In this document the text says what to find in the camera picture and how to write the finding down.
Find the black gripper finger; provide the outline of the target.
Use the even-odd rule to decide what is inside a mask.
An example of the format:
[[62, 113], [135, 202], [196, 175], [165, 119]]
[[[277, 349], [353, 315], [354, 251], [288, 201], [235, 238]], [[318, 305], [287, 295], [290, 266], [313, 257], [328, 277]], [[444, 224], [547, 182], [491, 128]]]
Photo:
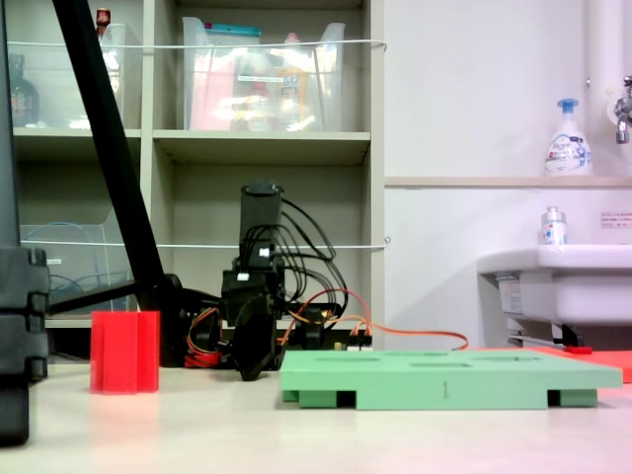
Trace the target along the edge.
[[242, 380], [251, 381], [253, 379], [253, 363], [250, 350], [250, 329], [247, 324], [234, 328], [232, 358]]
[[277, 368], [277, 319], [268, 296], [260, 296], [255, 300], [248, 333], [251, 342], [248, 380], [252, 381], [263, 371]]

